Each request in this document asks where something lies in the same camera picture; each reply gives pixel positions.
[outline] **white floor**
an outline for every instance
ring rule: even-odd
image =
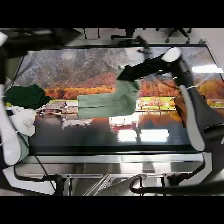
[[[147,28],[146,30],[143,30],[142,28],[138,28],[134,34],[134,36],[142,35],[142,37],[166,37],[167,36],[168,29],[161,28],[160,31],[156,31],[155,28]],[[100,36],[104,39],[110,39],[111,35],[118,34],[118,35],[124,35],[124,30],[119,30],[115,28],[100,28]],[[97,38],[97,28],[86,28],[86,35],[88,39],[95,39]],[[178,32],[175,34],[175,36],[182,36],[182,34],[179,34]],[[213,53],[216,56],[216,59],[218,60],[219,66],[221,66],[224,69],[224,28],[193,28],[192,33],[190,34],[191,37],[203,37],[206,38],[209,42]],[[0,190],[0,195],[18,195],[13,192],[3,191]]]

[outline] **white cloth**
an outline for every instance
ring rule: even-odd
[[[12,106],[9,109],[14,115],[10,116],[16,130],[23,135],[31,137],[35,133],[35,116],[36,111],[32,109],[24,109],[23,107]]]

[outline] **folded cloth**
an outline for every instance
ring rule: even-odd
[[[31,109],[24,109],[23,107],[13,106],[7,110],[9,118],[16,130],[26,136],[31,137],[35,133],[35,116],[36,111]]]
[[[78,96],[78,117],[85,119],[131,115],[136,108],[139,89],[139,81],[117,79],[115,93]]]
[[[38,109],[47,104],[51,98],[38,85],[29,87],[13,86],[5,93],[4,102],[26,109]]]

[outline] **dark green cloth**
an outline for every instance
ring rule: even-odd
[[[25,109],[38,109],[50,100],[51,97],[45,96],[44,90],[36,84],[29,87],[13,86],[6,91],[4,98],[5,102]]]

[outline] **floor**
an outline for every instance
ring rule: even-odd
[[[147,28],[146,30],[143,30],[142,28],[138,28],[135,32],[135,36],[141,35],[144,37],[166,37],[167,32],[169,30],[167,28],[161,28],[160,31],[156,31],[155,28]],[[123,30],[115,29],[115,28],[100,28],[100,36],[103,39],[110,39],[110,35],[124,35],[125,32]],[[86,35],[88,39],[95,39],[97,38],[97,29],[96,28],[86,28]],[[178,32],[175,33],[175,36],[182,36]],[[203,37],[206,38],[209,42],[213,53],[216,56],[216,59],[218,61],[218,64],[220,67],[224,69],[224,28],[193,28],[192,33],[190,34],[191,37]],[[60,173],[62,172],[62,168],[60,165],[54,165],[53,167],[49,167],[52,171],[52,173]],[[29,173],[35,173],[37,171],[37,167],[29,167]],[[92,182],[88,180],[83,180],[82,184],[78,184],[77,187],[77,194],[81,195],[83,193],[84,186],[85,188],[88,188]],[[0,196],[13,196],[13,195],[19,195],[13,192],[0,190]]]

